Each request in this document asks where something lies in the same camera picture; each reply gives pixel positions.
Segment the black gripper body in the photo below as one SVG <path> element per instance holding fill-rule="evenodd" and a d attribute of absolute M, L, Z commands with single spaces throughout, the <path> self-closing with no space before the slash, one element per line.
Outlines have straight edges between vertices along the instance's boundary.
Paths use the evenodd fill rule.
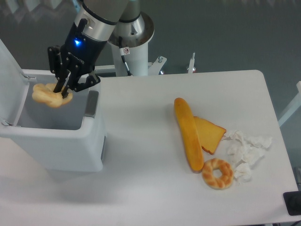
<path fill-rule="evenodd" d="M 88 20 L 80 19 L 79 24 L 73 24 L 65 43 L 61 46 L 63 67 L 70 71 L 71 76 L 77 78 L 90 73 L 106 41 L 96 40 L 84 33 Z"/>

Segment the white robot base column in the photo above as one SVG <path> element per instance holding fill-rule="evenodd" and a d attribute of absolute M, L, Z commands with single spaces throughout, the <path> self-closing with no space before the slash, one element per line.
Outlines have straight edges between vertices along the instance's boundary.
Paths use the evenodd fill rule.
<path fill-rule="evenodd" d="M 149 62 L 149 42 L 153 35 L 154 23 L 144 12 L 134 21 L 117 23 L 108 41 L 117 77 L 163 74 L 167 58 L 159 56 Z"/>

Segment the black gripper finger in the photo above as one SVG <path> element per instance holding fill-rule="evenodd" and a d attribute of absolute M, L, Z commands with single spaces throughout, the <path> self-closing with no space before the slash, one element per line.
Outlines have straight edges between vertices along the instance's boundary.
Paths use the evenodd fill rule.
<path fill-rule="evenodd" d="M 68 96 L 68 90 L 72 90 L 75 92 L 80 92 L 83 91 L 87 88 L 90 88 L 94 85 L 97 85 L 98 83 L 101 82 L 101 79 L 99 76 L 95 75 L 94 72 L 91 72 L 88 74 L 86 77 L 85 82 L 79 83 L 79 79 L 81 78 L 81 75 L 78 73 L 71 73 L 67 82 L 66 87 L 62 91 L 62 97 L 67 98 Z"/>
<path fill-rule="evenodd" d="M 69 75 L 69 64 L 71 63 L 71 54 L 65 45 L 48 47 L 48 60 L 51 73 L 55 74 L 57 84 L 53 90 L 54 93 L 68 93 L 68 87 L 63 88 Z"/>

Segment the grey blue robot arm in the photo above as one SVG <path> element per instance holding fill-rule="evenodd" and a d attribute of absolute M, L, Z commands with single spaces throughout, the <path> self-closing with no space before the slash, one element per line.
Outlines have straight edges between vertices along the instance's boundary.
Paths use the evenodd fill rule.
<path fill-rule="evenodd" d="M 119 22 L 132 22 L 141 14 L 138 0 L 84 0 L 62 46 L 48 47 L 54 93 L 68 97 L 100 82 L 95 63 Z"/>

